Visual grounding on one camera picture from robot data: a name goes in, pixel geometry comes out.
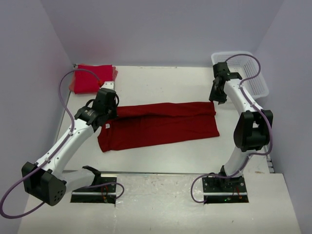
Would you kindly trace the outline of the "dark red t shirt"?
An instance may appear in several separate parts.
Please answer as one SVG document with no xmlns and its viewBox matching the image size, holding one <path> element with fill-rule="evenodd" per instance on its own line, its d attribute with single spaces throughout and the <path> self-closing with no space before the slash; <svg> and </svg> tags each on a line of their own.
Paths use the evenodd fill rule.
<svg viewBox="0 0 312 234">
<path fill-rule="evenodd" d="M 211 102 L 156 103 L 117 108 L 97 137 L 102 152 L 218 137 Z"/>
</svg>

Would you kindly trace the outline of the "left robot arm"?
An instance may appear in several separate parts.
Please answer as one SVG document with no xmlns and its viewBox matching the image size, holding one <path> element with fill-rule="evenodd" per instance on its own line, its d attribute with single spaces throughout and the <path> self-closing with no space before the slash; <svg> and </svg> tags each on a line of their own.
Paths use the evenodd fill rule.
<svg viewBox="0 0 312 234">
<path fill-rule="evenodd" d="M 69 129 L 47 154 L 35 163 L 24 164 L 21 172 L 25 191 L 50 206 L 58 204 L 67 192 L 80 188 L 97 191 L 101 187 L 99 170 L 83 166 L 77 171 L 64 173 L 64 168 L 98 128 L 117 117 L 118 104 L 116 91 L 100 88 L 96 97 L 77 111 Z"/>
</svg>

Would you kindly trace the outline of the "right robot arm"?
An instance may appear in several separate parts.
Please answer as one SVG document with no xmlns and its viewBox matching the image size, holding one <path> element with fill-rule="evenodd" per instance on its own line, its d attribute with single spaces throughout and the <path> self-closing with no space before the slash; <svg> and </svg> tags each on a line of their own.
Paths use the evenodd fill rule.
<svg viewBox="0 0 312 234">
<path fill-rule="evenodd" d="M 234 178 L 243 176 L 243 170 L 252 156 L 263 156 L 260 150 L 272 141 L 273 113 L 264 110 L 244 87 L 245 81 L 238 72 L 231 72 L 226 62 L 213 65 L 214 80 L 209 101 L 224 104 L 230 98 L 239 119 L 234 130 L 235 148 L 230 159 L 218 174 L 220 190 L 227 192 L 235 185 Z"/>
</svg>

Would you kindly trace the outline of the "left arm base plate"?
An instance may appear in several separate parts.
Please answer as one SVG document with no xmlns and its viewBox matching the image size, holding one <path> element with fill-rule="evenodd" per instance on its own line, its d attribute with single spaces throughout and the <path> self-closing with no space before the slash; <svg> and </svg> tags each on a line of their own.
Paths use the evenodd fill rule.
<svg viewBox="0 0 312 234">
<path fill-rule="evenodd" d="M 103 183 L 111 183 L 111 182 L 117 182 L 117 177 L 113 175 L 104 175 L 101 176 L 98 181 L 96 182 L 96 185 L 100 185 Z M 114 193 L 116 191 L 116 185 L 115 184 L 109 184 L 105 185 L 103 187 L 98 188 L 80 188 L 77 190 L 74 190 L 74 193 L 91 193 L 93 195 L 100 194 L 100 193 Z"/>
</svg>

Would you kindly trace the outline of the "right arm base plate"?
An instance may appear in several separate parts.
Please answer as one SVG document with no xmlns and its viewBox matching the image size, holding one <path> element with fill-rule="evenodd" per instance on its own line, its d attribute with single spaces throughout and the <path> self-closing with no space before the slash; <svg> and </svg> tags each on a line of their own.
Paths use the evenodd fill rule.
<svg viewBox="0 0 312 234">
<path fill-rule="evenodd" d="M 243 176 L 221 179 L 212 176 L 202 178 L 203 192 L 241 194 L 247 191 Z"/>
</svg>

